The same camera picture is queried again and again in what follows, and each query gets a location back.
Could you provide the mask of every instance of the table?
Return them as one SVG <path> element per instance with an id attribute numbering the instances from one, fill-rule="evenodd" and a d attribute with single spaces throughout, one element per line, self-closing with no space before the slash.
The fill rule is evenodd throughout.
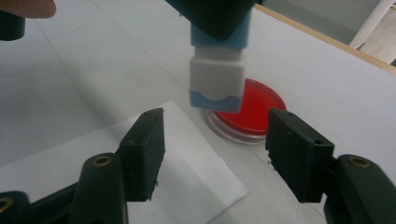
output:
<path id="1" fill-rule="evenodd" d="M 0 165 L 133 117 L 168 101 L 194 122 L 248 194 L 211 223 L 325 223 L 298 204 L 264 146 L 214 134 L 189 103 L 190 25 L 164 1 L 59 1 L 50 20 L 0 43 Z M 247 77 L 288 110 L 396 181 L 396 76 L 253 9 Z"/>

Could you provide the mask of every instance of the red petri dish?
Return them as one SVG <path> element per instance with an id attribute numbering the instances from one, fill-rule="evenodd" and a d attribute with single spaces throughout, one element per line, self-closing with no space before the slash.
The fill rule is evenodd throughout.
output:
<path id="1" fill-rule="evenodd" d="M 282 98 L 264 84 L 247 78 L 239 113 L 207 111 L 212 127 L 238 143 L 259 144 L 265 141 L 270 108 L 286 109 Z"/>

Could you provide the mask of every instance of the brass screw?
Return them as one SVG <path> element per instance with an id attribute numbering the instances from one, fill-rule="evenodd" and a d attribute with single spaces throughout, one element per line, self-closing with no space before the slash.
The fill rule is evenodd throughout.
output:
<path id="1" fill-rule="evenodd" d="M 0 198 L 0 213 L 6 211 L 12 204 L 14 204 L 14 199 L 11 197 Z"/>
<path id="2" fill-rule="evenodd" d="M 108 164 L 111 163 L 111 158 L 108 156 L 102 156 L 102 157 L 98 157 L 96 158 L 93 162 L 92 165 L 93 166 L 106 166 Z"/>
<path id="3" fill-rule="evenodd" d="M 358 166 L 362 169 L 367 169 L 370 168 L 372 166 L 372 164 L 367 161 L 364 158 L 360 158 L 360 157 L 349 157 L 348 158 L 349 162 L 352 163 L 355 166 Z"/>

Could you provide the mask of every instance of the white paper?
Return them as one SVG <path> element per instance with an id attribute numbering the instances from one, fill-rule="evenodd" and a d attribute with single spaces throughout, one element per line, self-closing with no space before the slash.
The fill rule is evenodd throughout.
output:
<path id="1" fill-rule="evenodd" d="M 128 203 L 130 223 L 206 223 L 247 189 L 173 103 L 162 105 L 166 152 L 152 201 Z M 78 181 L 82 164 L 114 152 L 138 116 L 0 167 L 0 192 L 21 190 L 34 202 Z"/>

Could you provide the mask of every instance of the red lid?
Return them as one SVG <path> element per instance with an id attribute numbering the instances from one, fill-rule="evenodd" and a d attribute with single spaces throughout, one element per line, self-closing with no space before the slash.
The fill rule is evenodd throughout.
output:
<path id="1" fill-rule="evenodd" d="M 215 112 L 227 126 L 241 133 L 266 135 L 270 108 L 286 109 L 280 96 L 264 84 L 247 78 L 241 110 L 237 114 Z"/>

